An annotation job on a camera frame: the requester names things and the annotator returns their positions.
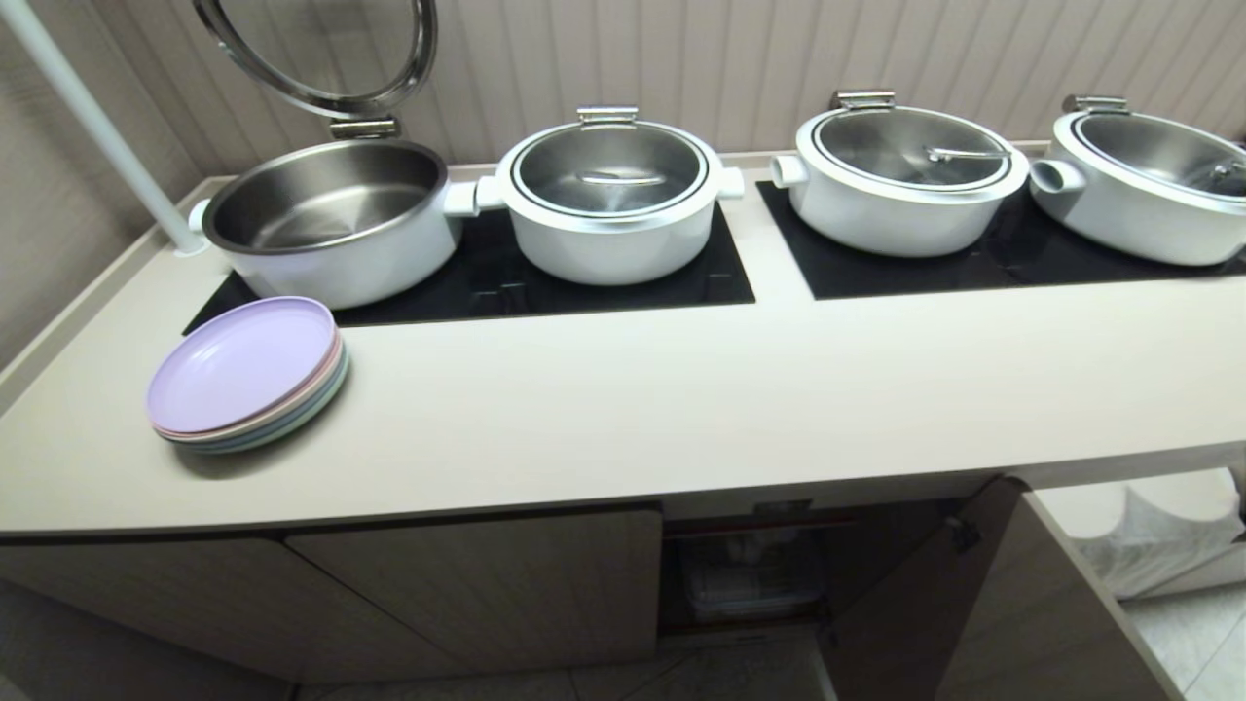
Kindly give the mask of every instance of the lid hinge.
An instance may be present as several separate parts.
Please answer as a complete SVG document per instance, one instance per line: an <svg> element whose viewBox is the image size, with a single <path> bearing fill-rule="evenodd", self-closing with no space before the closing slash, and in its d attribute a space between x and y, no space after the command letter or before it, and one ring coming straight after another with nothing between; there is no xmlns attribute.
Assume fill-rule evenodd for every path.
<svg viewBox="0 0 1246 701"><path fill-rule="evenodd" d="M868 90L836 90L831 95L832 110L877 110L896 106L896 91L886 87Z"/></svg>
<svg viewBox="0 0 1246 701"><path fill-rule="evenodd" d="M1129 103L1125 98L1113 97L1110 95L1069 95L1064 98L1064 103L1062 103L1060 107L1064 108L1065 115L1069 112L1129 113Z"/></svg>
<svg viewBox="0 0 1246 701"><path fill-rule="evenodd" d="M633 105L594 105L576 110L576 115L579 117L579 123L586 127L599 125L634 125L639 110L637 110Z"/></svg>
<svg viewBox="0 0 1246 701"><path fill-rule="evenodd" d="M392 115L363 120L334 118L329 121L329 133L339 141L345 138L397 138L402 134L402 122Z"/></svg>

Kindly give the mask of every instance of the paneled wall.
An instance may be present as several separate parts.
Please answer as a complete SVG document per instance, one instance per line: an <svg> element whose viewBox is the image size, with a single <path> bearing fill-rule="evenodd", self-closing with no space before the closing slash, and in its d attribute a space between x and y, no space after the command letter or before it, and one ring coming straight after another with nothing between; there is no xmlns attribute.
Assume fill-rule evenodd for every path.
<svg viewBox="0 0 1246 701"><path fill-rule="evenodd" d="M331 44L290 32L340 75L378 62L341 32L381 0L304 0ZM325 138L320 118L250 83L189 0L110 0L105 14L196 162L238 172ZM1009 138L1047 138L1069 92L1226 136L1246 131L1246 0L439 0L431 83L402 110L451 162L498 158L578 105L635 102L720 151L789 147L837 86L890 86Z"/></svg>
<svg viewBox="0 0 1246 701"><path fill-rule="evenodd" d="M90 2L32 0L174 199L202 179ZM151 217L0 21L0 370Z"/></svg>

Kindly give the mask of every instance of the wooden cabinet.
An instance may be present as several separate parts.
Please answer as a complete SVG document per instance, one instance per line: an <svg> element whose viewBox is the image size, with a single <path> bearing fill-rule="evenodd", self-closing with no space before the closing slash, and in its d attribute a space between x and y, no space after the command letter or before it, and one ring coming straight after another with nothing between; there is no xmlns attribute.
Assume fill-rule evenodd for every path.
<svg viewBox="0 0 1246 701"><path fill-rule="evenodd" d="M466 671L274 542L2 547L0 578L285 680L360 681Z"/></svg>
<svg viewBox="0 0 1246 701"><path fill-rule="evenodd" d="M287 545L480 672L654 652L657 512L325 533Z"/></svg>
<svg viewBox="0 0 1246 701"><path fill-rule="evenodd" d="M841 701L1181 700L1038 501L1004 481L836 616L822 647Z"/></svg>
<svg viewBox="0 0 1246 701"><path fill-rule="evenodd" d="M795 624L718 623L684 641L820 626L841 701L1180 701L1019 483L994 482L958 510L916 502L817 517L703 529L779 519L769 528L812 530L827 598ZM680 524L670 535L701 537ZM667 604L684 601L678 567L660 573L662 537L657 512L632 509L318 532L285 547L2 547L0 578L288 680L417 679L652 655L659 576L664 623L668 609L682 615Z"/></svg>

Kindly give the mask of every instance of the countertop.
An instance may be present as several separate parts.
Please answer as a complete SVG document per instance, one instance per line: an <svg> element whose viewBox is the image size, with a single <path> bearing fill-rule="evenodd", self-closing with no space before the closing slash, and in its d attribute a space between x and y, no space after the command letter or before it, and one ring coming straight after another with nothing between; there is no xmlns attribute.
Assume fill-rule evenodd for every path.
<svg viewBox="0 0 1246 701"><path fill-rule="evenodd" d="M224 459L176 451L143 413L229 270L216 250L164 248L0 417L0 535L457 514L1246 440L1246 278L815 301L758 191L723 208L756 303L346 327L353 367L330 408Z"/></svg>

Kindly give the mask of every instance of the pot lid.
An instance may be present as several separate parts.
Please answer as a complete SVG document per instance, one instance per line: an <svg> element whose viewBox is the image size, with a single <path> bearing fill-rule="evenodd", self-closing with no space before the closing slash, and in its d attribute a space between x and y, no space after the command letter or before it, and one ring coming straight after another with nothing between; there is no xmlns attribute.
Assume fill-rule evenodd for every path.
<svg viewBox="0 0 1246 701"><path fill-rule="evenodd" d="M708 177L693 142L635 107L583 107L579 123L527 144L511 168L525 197L579 217L634 217L685 199Z"/></svg>
<svg viewBox="0 0 1246 701"><path fill-rule="evenodd" d="M437 44L434 0L194 0L194 9L247 75L330 117L384 115L422 86ZM348 66L335 51L358 60Z"/></svg>
<svg viewBox="0 0 1246 701"><path fill-rule="evenodd" d="M971 122L851 95L836 93L835 106L842 108L814 129L817 151L840 166L891 184L938 191L984 187L1012 168L1008 147Z"/></svg>
<svg viewBox="0 0 1246 701"><path fill-rule="evenodd" d="M1194 127L1134 112L1089 112L1078 139L1100 156L1164 184L1246 198L1246 151Z"/></svg>

